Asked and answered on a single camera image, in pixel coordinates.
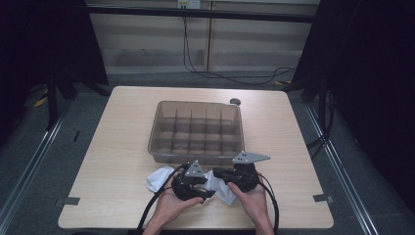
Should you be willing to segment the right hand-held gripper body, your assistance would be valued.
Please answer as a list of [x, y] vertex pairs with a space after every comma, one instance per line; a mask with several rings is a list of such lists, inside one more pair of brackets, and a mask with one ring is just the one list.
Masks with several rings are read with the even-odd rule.
[[253, 190], [259, 182], [258, 173], [254, 164], [268, 161], [269, 159], [269, 156], [250, 152], [241, 152], [233, 159], [234, 172], [237, 176], [235, 184], [242, 192]]

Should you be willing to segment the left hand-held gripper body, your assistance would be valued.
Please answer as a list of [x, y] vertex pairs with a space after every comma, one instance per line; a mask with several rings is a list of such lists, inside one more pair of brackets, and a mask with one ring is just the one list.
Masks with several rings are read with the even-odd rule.
[[193, 194], [194, 190], [205, 190], [203, 185], [195, 185], [196, 178], [206, 178], [198, 161], [194, 161], [192, 164], [186, 164], [183, 167], [183, 171], [178, 173], [177, 176], [171, 182], [176, 197], [182, 201], [186, 201], [192, 198], [196, 198]]

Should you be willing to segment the white sock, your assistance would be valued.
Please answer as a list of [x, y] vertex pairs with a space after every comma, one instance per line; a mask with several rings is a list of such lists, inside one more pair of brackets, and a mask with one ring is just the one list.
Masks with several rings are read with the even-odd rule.
[[214, 191], [214, 195], [220, 200], [231, 206], [237, 199], [230, 188], [225, 184], [224, 180], [217, 178], [210, 170], [206, 173], [207, 182], [204, 187], [209, 191]]
[[152, 192], [157, 192], [173, 172], [174, 168], [170, 165], [158, 168], [147, 177], [147, 188]]

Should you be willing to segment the brown divided storage box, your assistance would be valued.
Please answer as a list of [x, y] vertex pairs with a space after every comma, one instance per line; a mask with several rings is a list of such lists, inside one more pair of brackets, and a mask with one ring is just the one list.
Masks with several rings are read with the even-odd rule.
[[245, 150], [240, 108], [233, 104], [161, 101], [148, 152], [157, 163], [230, 165]]

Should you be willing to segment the person's right hand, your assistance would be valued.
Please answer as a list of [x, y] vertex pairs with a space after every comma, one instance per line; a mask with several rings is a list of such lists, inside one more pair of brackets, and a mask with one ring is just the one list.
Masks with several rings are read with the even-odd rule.
[[245, 212], [255, 226], [272, 226], [268, 215], [266, 193], [262, 186], [257, 184], [253, 190], [246, 193], [242, 192], [233, 182], [229, 182], [227, 186], [242, 203]]

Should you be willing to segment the person's left hand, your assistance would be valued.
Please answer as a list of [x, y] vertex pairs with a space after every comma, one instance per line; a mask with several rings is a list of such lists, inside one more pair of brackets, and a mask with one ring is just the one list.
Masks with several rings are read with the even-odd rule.
[[204, 200], [201, 197], [182, 201], [176, 197], [172, 189], [165, 189], [158, 198], [157, 207], [152, 220], [157, 225], [167, 225], [181, 213], [197, 204], [201, 204], [203, 201]]

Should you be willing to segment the black metal stand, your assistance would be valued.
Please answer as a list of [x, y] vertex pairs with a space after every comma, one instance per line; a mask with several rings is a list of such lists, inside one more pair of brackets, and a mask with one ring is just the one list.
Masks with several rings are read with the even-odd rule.
[[84, 76], [75, 73], [69, 69], [55, 69], [50, 70], [47, 78], [47, 100], [48, 100], [48, 126], [50, 130], [58, 122], [58, 95], [57, 91], [60, 91], [61, 95], [66, 100], [73, 100], [77, 91], [74, 87], [76, 83], [81, 83], [96, 93], [109, 97], [111, 92], [105, 88], [102, 88], [97, 83], [88, 80]]
[[315, 73], [304, 76], [300, 80], [292, 82], [282, 89], [283, 92], [303, 90], [301, 99], [305, 103], [310, 103], [315, 96], [318, 96], [318, 109], [316, 113], [317, 127], [320, 133], [318, 137], [306, 144], [308, 150], [314, 147], [317, 150], [311, 155], [314, 159], [319, 151], [329, 142], [330, 132], [333, 125], [335, 102], [331, 93], [327, 89], [327, 79]]

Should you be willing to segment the black horizontal bar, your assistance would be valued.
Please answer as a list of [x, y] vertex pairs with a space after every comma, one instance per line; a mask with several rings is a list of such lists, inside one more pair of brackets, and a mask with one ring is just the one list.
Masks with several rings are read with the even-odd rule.
[[98, 4], [87, 4], [86, 7], [90, 13], [94, 14], [247, 20], [306, 24], [311, 24], [316, 20], [314, 16], [309, 15], [270, 14], [197, 9], [122, 7], [115, 5]]

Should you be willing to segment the black curtain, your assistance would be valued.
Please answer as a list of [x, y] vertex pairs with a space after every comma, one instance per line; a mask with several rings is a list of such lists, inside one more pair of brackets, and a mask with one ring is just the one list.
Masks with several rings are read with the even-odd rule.
[[0, 0], [0, 145], [29, 90], [54, 80], [65, 98], [75, 82], [108, 82], [85, 0]]
[[327, 87], [360, 146], [415, 213], [415, 0], [320, 0], [294, 82]]

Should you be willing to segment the metal floor rail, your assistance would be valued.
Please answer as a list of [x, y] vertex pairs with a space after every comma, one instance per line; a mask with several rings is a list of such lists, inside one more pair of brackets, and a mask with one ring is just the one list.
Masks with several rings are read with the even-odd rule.
[[54, 124], [46, 130], [42, 140], [37, 146], [36, 151], [32, 155], [17, 185], [14, 187], [10, 196], [0, 209], [0, 234], [5, 233], [9, 224], [13, 220], [13, 217], [18, 210], [30, 183], [32, 182], [37, 170], [39, 169], [39, 166], [48, 153], [57, 134], [59, 133], [68, 110], [69, 106], [65, 106], [62, 110], [62, 113], [58, 115], [57, 120], [54, 122]]
[[336, 173], [347, 200], [360, 224], [365, 235], [380, 235], [372, 216], [365, 207], [360, 195], [355, 189], [336, 148], [329, 137], [323, 136], [323, 128], [318, 122], [318, 114], [311, 106], [306, 107], [316, 133], [323, 138], [323, 147], [328, 159], [330, 160], [334, 172]]

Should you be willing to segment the white wall socket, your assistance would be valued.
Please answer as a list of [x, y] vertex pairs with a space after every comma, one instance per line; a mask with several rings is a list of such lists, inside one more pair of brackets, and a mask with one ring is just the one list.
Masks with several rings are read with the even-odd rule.
[[177, 0], [179, 9], [201, 9], [201, 0]]

